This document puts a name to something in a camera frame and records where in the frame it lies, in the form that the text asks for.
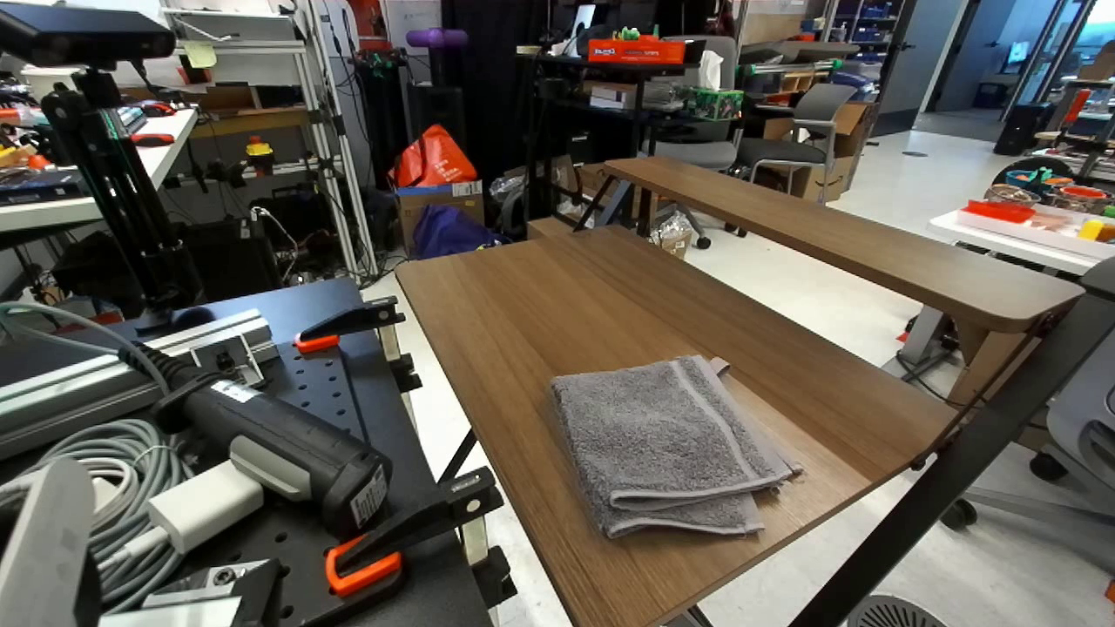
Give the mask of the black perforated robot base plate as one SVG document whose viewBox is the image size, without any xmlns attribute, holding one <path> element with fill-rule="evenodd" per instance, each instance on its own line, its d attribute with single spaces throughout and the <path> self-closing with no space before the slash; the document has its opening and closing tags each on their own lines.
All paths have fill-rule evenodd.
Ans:
<svg viewBox="0 0 1115 627">
<path fill-rule="evenodd" d="M 333 535 L 317 558 L 288 560 L 329 603 L 304 627 L 492 627 L 489 610 L 517 593 L 506 555 L 468 560 L 463 530 L 502 505 L 489 471 L 433 477 L 417 459 L 401 383 L 377 328 L 401 320 L 389 300 L 364 304 L 348 277 L 258 292 L 291 365 L 323 365 L 353 410 L 315 407 L 247 386 L 218 365 L 193 365 L 149 340 L 124 340 L 166 393 L 154 418 L 222 447 L 231 462 L 275 499 L 300 501 Z"/>
</svg>

